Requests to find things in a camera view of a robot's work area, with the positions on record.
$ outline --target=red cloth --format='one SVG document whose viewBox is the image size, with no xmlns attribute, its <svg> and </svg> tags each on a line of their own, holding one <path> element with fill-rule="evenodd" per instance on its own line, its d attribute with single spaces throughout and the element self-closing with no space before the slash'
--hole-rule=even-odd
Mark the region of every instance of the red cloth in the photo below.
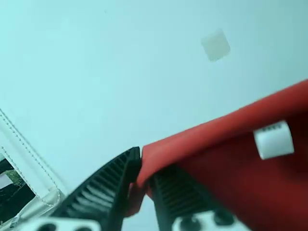
<svg viewBox="0 0 308 231">
<path fill-rule="evenodd" d="M 290 127 L 295 153 L 261 160 L 252 131 L 280 120 Z M 308 80 L 144 146 L 130 214 L 139 210 L 148 178 L 172 163 L 252 230 L 307 231 Z"/>
</svg>

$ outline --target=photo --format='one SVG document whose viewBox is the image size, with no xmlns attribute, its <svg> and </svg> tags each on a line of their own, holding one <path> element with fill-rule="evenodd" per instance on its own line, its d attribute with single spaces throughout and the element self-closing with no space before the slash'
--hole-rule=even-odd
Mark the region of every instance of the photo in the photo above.
<svg viewBox="0 0 308 231">
<path fill-rule="evenodd" d="M 34 196 L 21 176 L 0 153 L 0 225 L 16 216 Z"/>
</svg>

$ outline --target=light blue surface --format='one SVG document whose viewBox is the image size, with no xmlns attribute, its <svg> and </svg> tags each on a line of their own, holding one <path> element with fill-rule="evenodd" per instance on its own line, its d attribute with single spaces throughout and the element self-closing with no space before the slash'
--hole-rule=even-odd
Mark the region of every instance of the light blue surface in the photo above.
<svg viewBox="0 0 308 231">
<path fill-rule="evenodd" d="M 0 107 L 69 191 L 115 155 L 308 76 L 304 0 L 3 0 Z M 208 61 L 222 29 L 231 52 Z M 157 230 L 153 204 L 123 230 Z"/>
</svg>

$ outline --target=black ridged grip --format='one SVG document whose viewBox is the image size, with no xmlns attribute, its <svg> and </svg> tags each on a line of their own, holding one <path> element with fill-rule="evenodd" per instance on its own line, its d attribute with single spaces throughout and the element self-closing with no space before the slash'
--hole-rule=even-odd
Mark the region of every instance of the black ridged grip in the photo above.
<svg viewBox="0 0 308 231">
<path fill-rule="evenodd" d="M 127 150 L 85 180 L 51 216 L 92 219 L 104 231 L 121 230 L 129 185 L 140 168 L 139 147 Z"/>
<path fill-rule="evenodd" d="M 176 165 L 155 173 L 150 179 L 150 187 L 160 231 L 172 231 L 176 218 L 182 218 L 181 230 L 201 230 L 198 221 L 193 220 L 196 213 L 214 211 L 215 217 L 217 212 L 231 214 L 203 185 Z M 225 217 L 219 216 L 223 221 L 220 220 L 220 224 L 216 225 L 231 225 L 234 222 L 231 214 L 232 220 L 223 223 Z"/>
</svg>

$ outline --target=white tag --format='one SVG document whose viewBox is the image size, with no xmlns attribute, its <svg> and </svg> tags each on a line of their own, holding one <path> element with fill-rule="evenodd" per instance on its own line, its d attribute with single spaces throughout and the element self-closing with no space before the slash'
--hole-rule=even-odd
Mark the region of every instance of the white tag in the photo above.
<svg viewBox="0 0 308 231">
<path fill-rule="evenodd" d="M 292 135 L 284 120 L 254 131 L 254 137 L 263 160 L 294 152 Z"/>
</svg>

